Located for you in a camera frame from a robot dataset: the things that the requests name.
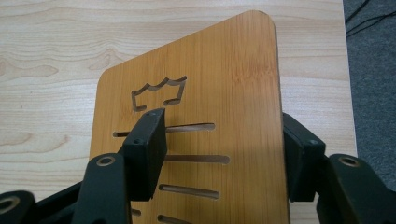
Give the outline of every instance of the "wooden board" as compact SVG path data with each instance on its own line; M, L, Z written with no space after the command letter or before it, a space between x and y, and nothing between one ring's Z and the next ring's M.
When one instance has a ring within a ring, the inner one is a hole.
M166 78L179 79L184 89ZM147 84L158 90L133 97ZM166 103L175 98L180 100ZM141 105L147 108L138 111ZM130 131L158 107L166 109L166 126L215 125L211 131L168 133L168 155L229 162L166 161L163 189L205 189L215 196L157 189L150 202L133 203L141 212L134 223L289 222L276 31L266 14L240 14L106 70L98 83L90 157L118 151L123 138L113 133Z

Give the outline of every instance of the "light wood surface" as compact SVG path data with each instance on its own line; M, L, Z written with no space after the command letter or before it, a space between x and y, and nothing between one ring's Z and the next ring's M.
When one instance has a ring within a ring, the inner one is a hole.
M132 98L131 92L140 94ZM164 103L177 94L177 104ZM132 203L141 212L134 223L156 223L157 216L189 223L289 223L276 33L267 15L245 12L106 70L96 95L91 158L117 152L125 138L113 133L131 130L158 107L165 107L166 126L215 125L211 131L168 133L168 155L223 156L229 162L165 161L154 198ZM218 196L169 192L161 185Z
M283 110L356 154L341 0L1 1L0 192L81 180L102 73L249 9L275 22ZM290 218L318 223L312 203Z

